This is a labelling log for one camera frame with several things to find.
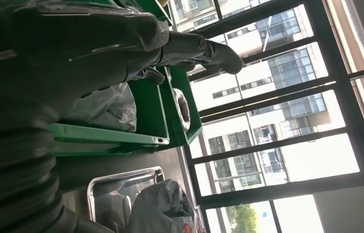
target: tree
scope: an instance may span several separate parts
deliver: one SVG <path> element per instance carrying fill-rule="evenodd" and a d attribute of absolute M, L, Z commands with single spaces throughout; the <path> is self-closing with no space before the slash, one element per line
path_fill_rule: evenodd
<path fill-rule="evenodd" d="M 257 233 L 258 213 L 250 205 L 227 207 L 229 222 L 234 227 L 232 233 Z"/>

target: green tray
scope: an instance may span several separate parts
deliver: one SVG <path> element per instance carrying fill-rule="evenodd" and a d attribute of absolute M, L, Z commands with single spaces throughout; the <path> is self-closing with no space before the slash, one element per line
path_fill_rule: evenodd
<path fill-rule="evenodd" d="M 54 153 L 57 156 L 108 155 L 131 153 L 144 147 L 169 143 L 169 133 L 161 92 L 147 80 L 129 82 L 136 104 L 135 133 L 92 127 L 92 125 L 52 124 Z"/>
<path fill-rule="evenodd" d="M 168 77 L 163 84 L 159 86 L 162 94 L 162 102 L 164 104 L 166 122 L 169 130 L 169 144 L 160 145 L 158 150 L 166 150 L 190 144 L 202 130 L 198 109 L 196 108 L 194 95 L 192 93 L 191 84 L 188 80 L 186 71 L 177 67 L 162 68 L 158 70 Z M 173 88 L 177 88 L 183 92 L 189 105 L 189 113 L 191 117 L 191 125 L 187 132 L 183 130 L 182 121 L 179 117 L 177 102 L 173 94 Z"/>

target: stainless steel tray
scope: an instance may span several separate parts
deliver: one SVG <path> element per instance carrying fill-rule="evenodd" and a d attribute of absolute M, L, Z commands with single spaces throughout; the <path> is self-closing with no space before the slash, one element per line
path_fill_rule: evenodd
<path fill-rule="evenodd" d="M 139 192 L 163 180 L 159 166 L 94 178 L 86 191 L 90 219 L 116 233 L 126 231 Z"/>

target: wall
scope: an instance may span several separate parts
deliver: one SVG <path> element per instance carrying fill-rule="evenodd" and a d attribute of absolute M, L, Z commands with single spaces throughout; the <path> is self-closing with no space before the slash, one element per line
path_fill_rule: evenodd
<path fill-rule="evenodd" d="M 364 187 L 314 194 L 326 233 L 364 233 Z"/>

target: black window frame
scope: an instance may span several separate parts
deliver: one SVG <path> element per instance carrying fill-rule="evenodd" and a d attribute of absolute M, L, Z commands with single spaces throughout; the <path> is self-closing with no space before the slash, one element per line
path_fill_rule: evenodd
<path fill-rule="evenodd" d="M 314 35 L 298 41 L 293 41 L 283 46 L 274 47 L 259 54 L 245 57 L 243 58 L 244 63 L 248 64 L 251 62 L 256 62 L 276 54 L 294 50 L 304 45 L 318 43 L 329 75 L 327 77 L 309 80 L 307 82 L 299 83 L 293 86 L 287 86 L 269 93 L 245 98 L 211 109 L 202 110 L 200 111 L 199 115 L 203 123 L 222 120 L 224 118 L 233 117 L 238 114 L 246 114 L 247 112 L 272 106 L 274 104 L 280 104 L 282 102 L 319 94 L 327 90 L 333 90 L 346 124 L 345 127 L 334 130 L 287 138 L 285 140 L 266 143 L 263 145 L 256 145 L 245 149 L 226 151 L 214 154 L 212 156 L 208 156 L 206 152 L 204 152 L 204 156 L 195 159 L 192 158 L 189 146 L 184 146 L 189 173 L 192 177 L 195 198 L 197 204 L 204 213 L 204 221 L 207 230 L 209 230 L 209 223 L 205 212 L 207 209 L 229 207 L 240 205 L 241 203 L 269 201 L 277 230 L 278 232 L 281 232 L 278 217 L 275 214 L 276 211 L 273 200 L 364 185 L 364 118 L 350 82 L 352 79 L 363 76 L 364 71 L 350 74 L 348 73 L 342 58 L 342 54 L 338 47 L 337 38 L 334 35 L 334 31 L 327 15 L 326 6 L 324 6 L 322 0 L 272 0 L 228 18 L 223 18 L 220 14 L 217 0 L 214 0 L 214 3 L 216 11 L 218 12 L 219 22 L 209 25 L 206 27 L 206 29 L 194 31 L 193 33 L 201 34 L 206 38 L 213 38 L 217 35 L 234 31 L 235 29 L 257 22 L 258 20 L 265 19 L 269 16 L 280 14 L 303 4 L 305 6 L 305 10 Z M 208 71 L 203 71 L 189 77 L 189 79 L 190 81 L 196 81 L 205 79 L 209 75 L 213 74 L 214 73 L 210 73 Z M 256 189 L 214 194 L 210 196 L 202 196 L 200 193 L 199 183 L 196 179 L 197 175 L 195 171 L 195 165 L 197 164 L 232 158 L 240 154 L 256 153 L 263 150 L 280 148 L 287 145 L 308 142 L 320 139 L 322 137 L 343 133 L 346 133 L 349 136 L 360 172 L 296 183 L 288 183 L 287 185 L 279 185 L 275 187 L 266 186 Z M 199 141 L 204 144 L 202 133 L 199 134 Z"/>

